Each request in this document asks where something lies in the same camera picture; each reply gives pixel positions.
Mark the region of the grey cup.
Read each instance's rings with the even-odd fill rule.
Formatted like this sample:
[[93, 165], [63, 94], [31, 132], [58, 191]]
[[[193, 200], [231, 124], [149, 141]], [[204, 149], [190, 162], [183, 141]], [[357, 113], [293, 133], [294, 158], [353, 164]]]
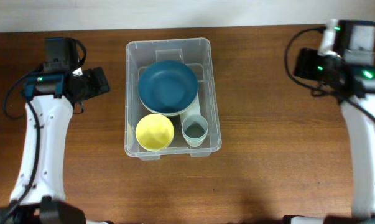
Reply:
[[190, 115], [182, 123], [182, 134], [189, 141], [203, 139], [208, 134], [208, 121], [201, 115]]

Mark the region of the yellow bowl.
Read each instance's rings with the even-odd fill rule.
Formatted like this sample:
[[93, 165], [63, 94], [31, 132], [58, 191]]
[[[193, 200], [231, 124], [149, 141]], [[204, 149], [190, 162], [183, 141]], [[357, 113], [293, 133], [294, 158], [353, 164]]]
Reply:
[[160, 151], [172, 143], [175, 130], [168, 117], [161, 114], [149, 114], [138, 122], [135, 135], [144, 149]]

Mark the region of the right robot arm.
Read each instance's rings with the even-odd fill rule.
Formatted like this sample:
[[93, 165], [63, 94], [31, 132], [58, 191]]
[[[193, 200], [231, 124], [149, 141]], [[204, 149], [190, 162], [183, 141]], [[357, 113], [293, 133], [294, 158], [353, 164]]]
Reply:
[[350, 139], [354, 195], [350, 217], [285, 215], [283, 223], [375, 223], [375, 22], [332, 19], [313, 28], [323, 35], [318, 49], [302, 48], [293, 72], [289, 42], [287, 76], [313, 97], [337, 99]]

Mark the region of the mint green cup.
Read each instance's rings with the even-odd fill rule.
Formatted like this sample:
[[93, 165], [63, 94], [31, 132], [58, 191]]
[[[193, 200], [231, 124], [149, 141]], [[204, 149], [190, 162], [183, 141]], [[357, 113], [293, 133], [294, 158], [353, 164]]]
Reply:
[[207, 135], [204, 134], [204, 135], [200, 136], [199, 138], [193, 138], [193, 137], [190, 137], [190, 136], [187, 136], [187, 135], [184, 134], [183, 137], [186, 141], [197, 142], [197, 141], [204, 141], [205, 138], [207, 137]]

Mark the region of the clear plastic storage bin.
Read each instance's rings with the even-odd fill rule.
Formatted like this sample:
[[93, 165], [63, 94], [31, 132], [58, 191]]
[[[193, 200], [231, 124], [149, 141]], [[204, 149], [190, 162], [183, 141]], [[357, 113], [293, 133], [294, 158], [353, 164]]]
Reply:
[[[172, 143], [160, 151], [144, 149], [136, 139], [136, 126], [152, 113], [140, 102], [138, 81], [143, 71], [153, 63], [176, 60], [190, 67], [198, 79], [201, 116], [208, 121], [208, 134], [203, 144], [191, 147], [182, 134], [180, 115], [168, 117], [175, 136]], [[159, 159], [162, 155], [189, 154], [205, 157], [221, 147], [221, 129], [216, 102], [215, 79], [210, 41], [206, 38], [134, 41], [126, 46], [125, 152], [144, 161]]]

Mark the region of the blue bowl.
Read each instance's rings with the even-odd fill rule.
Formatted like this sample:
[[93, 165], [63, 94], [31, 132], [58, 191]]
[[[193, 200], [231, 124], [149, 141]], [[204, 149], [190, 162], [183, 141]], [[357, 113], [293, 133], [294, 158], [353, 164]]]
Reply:
[[163, 60], [148, 66], [138, 81], [142, 104], [160, 114], [187, 109], [198, 94], [198, 79], [193, 70], [176, 60]]

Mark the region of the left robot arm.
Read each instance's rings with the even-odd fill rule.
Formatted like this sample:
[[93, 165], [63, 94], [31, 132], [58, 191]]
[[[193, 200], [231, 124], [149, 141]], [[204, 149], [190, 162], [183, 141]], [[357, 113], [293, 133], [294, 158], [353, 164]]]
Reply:
[[66, 203], [63, 187], [65, 141], [75, 105], [110, 91], [101, 67], [82, 70], [86, 47], [71, 37], [45, 40], [46, 59], [21, 76], [27, 121], [19, 175], [9, 205], [0, 207], [0, 223], [90, 222]]

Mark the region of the beige cup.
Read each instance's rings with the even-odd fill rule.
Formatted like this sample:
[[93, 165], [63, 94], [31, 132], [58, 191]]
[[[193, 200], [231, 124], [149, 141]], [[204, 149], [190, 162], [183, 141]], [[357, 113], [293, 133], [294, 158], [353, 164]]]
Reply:
[[187, 144], [191, 147], [199, 147], [203, 144], [203, 141], [197, 141], [197, 142], [187, 141]]

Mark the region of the beige bowl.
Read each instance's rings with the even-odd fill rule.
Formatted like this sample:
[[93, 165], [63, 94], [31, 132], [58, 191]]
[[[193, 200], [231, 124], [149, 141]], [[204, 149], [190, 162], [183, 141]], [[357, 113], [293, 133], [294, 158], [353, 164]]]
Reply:
[[182, 114], [183, 112], [185, 112], [185, 111], [187, 110], [187, 108], [189, 107], [189, 105], [188, 105], [185, 109], [183, 109], [183, 110], [181, 110], [181, 111], [174, 112], [174, 113], [161, 113], [161, 112], [158, 112], [158, 111], [155, 111], [155, 110], [150, 109], [148, 106], [146, 106], [146, 105], [142, 102], [142, 100], [140, 100], [140, 102], [141, 102], [141, 104], [142, 104], [147, 110], [149, 110], [150, 112], [152, 112], [152, 113], [157, 113], [157, 114], [161, 114], [161, 115], [164, 115], [164, 116], [167, 116], [167, 117], [172, 117], [172, 116], [178, 116], [178, 115], [181, 115], [181, 114]]

